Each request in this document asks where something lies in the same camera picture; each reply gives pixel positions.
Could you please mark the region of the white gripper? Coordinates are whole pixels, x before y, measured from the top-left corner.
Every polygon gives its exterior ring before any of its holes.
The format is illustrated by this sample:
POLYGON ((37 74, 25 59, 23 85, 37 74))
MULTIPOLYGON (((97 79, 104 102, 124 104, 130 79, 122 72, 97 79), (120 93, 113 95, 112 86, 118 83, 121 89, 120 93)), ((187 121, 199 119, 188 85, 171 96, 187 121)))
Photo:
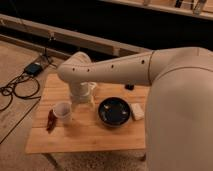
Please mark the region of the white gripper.
POLYGON ((93 92, 97 87, 95 82, 73 83, 69 85, 71 107, 75 109, 80 104, 94 106, 93 92))

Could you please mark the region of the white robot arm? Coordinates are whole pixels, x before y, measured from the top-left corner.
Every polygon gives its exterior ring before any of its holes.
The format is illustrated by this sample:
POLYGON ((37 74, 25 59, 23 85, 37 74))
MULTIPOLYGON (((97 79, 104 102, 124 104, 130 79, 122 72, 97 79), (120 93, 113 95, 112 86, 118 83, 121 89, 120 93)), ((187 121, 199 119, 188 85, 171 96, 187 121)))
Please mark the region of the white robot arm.
POLYGON ((147 171, 213 171, 212 51, 171 48, 101 62, 77 52, 57 74, 75 96, 82 82, 148 86, 147 171))

